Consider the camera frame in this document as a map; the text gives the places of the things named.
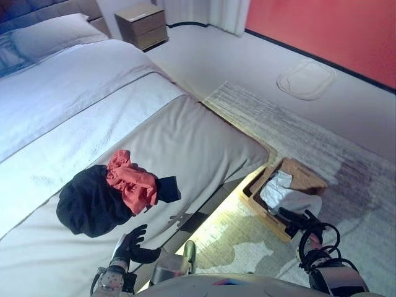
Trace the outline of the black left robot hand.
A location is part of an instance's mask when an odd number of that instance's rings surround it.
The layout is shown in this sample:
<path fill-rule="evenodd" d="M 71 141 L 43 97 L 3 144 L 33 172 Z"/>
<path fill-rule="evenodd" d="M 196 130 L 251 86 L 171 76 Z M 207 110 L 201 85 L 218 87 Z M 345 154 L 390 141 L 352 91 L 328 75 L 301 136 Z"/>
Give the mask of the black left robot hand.
<path fill-rule="evenodd" d="M 112 259 L 123 260 L 127 264 L 130 261 L 140 264 L 155 262 L 160 257 L 161 248 L 148 249 L 140 245 L 144 241 L 147 227 L 147 224 L 143 224 L 128 234 L 123 234 L 114 249 Z"/>

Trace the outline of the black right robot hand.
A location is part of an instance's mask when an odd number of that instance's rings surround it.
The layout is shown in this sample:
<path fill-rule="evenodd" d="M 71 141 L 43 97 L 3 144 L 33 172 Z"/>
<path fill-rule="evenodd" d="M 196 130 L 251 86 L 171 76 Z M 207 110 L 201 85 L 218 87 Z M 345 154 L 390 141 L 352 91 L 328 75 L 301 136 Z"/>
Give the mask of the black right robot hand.
<path fill-rule="evenodd" d="M 304 213 L 296 213 L 280 207 L 278 213 L 286 221 L 286 234 L 294 237 L 298 231 L 311 230 L 308 235 L 314 234 L 320 243 L 323 242 L 322 233 L 325 228 L 322 226 L 322 222 L 309 210 L 305 210 Z"/>

